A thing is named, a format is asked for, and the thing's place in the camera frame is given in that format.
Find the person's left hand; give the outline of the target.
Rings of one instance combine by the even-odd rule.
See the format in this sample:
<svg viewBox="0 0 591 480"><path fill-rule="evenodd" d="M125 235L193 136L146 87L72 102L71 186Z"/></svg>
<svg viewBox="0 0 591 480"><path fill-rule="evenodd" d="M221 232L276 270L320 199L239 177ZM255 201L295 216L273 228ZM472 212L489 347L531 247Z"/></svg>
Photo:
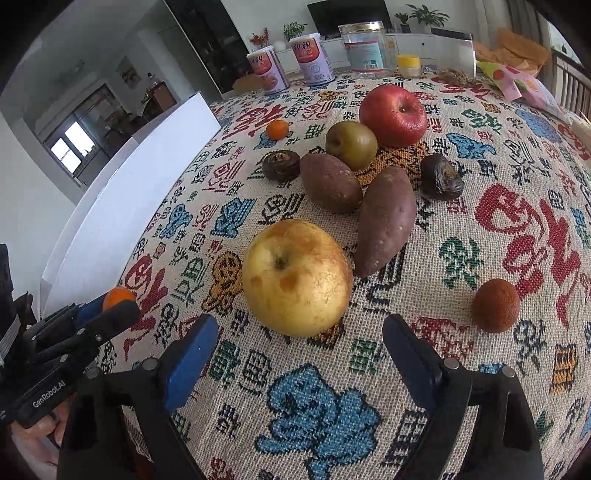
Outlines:
<svg viewBox="0 0 591 480"><path fill-rule="evenodd" d="M30 428L24 428L18 422L12 422L11 433L21 441L36 461L57 466L58 454L50 450L43 440L53 435L56 444L61 446L69 413L70 401L66 400L58 405L51 415L46 415Z"/></svg>

